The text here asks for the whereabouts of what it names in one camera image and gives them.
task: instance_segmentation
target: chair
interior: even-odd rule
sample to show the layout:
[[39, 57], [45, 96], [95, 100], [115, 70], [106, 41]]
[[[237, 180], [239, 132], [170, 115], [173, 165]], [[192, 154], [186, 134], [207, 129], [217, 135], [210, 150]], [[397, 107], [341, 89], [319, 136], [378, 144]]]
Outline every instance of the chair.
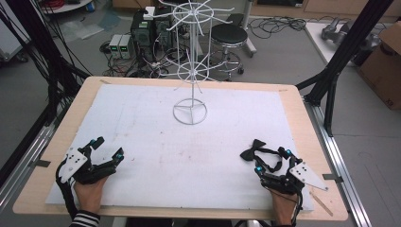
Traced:
[[220, 57], [220, 62], [217, 63], [220, 67], [217, 69], [220, 72], [226, 72], [229, 76], [227, 80], [231, 81], [231, 72], [237, 70], [238, 74], [243, 74], [244, 68], [241, 58], [229, 51], [229, 48], [242, 46], [247, 42], [248, 34], [243, 28], [232, 24], [213, 26], [211, 32], [212, 43], [223, 47], [223, 50], [213, 52], [211, 58]]

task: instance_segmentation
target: white paper sheet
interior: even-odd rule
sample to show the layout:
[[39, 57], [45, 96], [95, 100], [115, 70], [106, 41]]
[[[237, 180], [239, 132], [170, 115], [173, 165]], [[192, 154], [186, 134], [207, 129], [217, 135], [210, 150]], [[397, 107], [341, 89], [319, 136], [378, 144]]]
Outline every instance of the white paper sheet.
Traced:
[[[198, 125], [184, 125], [173, 106], [191, 97], [180, 88], [112, 85], [99, 89], [71, 148], [103, 136], [93, 151], [94, 164], [104, 163], [119, 149], [125, 160], [106, 182], [103, 205], [271, 209], [271, 196], [254, 173], [254, 162], [239, 154], [253, 139], [265, 148], [297, 153], [286, 115], [276, 92], [201, 89], [196, 98], [208, 115]], [[257, 154], [275, 166], [277, 156]], [[288, 168], [283, 162], [278, 174]], [[313, 210], [307, 189], [304, 209]], [[54, 184], [46, 203], [64, 203]]]

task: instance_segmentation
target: person's arm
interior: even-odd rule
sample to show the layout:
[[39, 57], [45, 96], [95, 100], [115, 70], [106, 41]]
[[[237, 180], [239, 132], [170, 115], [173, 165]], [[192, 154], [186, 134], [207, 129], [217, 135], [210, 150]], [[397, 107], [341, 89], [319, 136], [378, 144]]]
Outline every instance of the person's arm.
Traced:
[[98, 226], [100, 216], [97, 213], [100, 210], [103, 185], [106, 183], [106, 180], [107, 177], [93, 184], [75, 183], [74, 189], [78, 197], [80, 209], [70, 227]]
[[270, 189], [273, 199], [274, 215], [277, 227], [292, 226], [292, 215], [297, 204], [298, 196], [280, 193], [279, 191]]

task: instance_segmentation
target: striped sleeve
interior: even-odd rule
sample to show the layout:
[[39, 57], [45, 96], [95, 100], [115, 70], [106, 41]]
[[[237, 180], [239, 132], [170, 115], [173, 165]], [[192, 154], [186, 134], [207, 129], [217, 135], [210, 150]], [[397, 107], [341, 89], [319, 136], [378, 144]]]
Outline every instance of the striped sleeve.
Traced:
[[100, 216], [88, 211], [79, 210], [70, 227], [97, 227]]

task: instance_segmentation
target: wooden table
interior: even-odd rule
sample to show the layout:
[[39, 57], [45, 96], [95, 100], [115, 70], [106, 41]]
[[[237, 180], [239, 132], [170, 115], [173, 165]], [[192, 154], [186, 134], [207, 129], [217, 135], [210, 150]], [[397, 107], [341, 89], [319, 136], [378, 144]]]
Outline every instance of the wooden table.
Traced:
[[[17, 214], [67, 214], [63, 205], [45, 204], [45, 199], [54, 182], [57, 166], [76, 136], [78, 127], [93, 103], [102, 84], [127, 84], [144, 86], [177, 87], [175, 79], [122, 79], [91, 77], [86, 79], [76, 99], [62, 120], [50, 141], [42, 160], [51, 162], [49, 167], [37, 166], [15, 202], [13, 210]], [[284, 106], [288, 124], [299, 157], [307, 160], [309, 166], [322, 176], [331, 173], [324, 158], [316, 132], [305, 110], [303, 101], [295, 86], [281, 84], [209, 82], [203, 88], [233, 90], [255, 90], [278, 92]], [[315, 210], [301, 213], [298, 219], [345, 220], [348, 218], [340, 192], [334, 181], [325, 181], [330, 188], [327, 192], [309, 187]], [[227, 209], [180, 209], [158, 207], [103, 206], [102, 216], [120, 217], [169, 217], [169, 218], [230, 218], [230, 219], [273, 219], [271, 210], [227, 210]]]

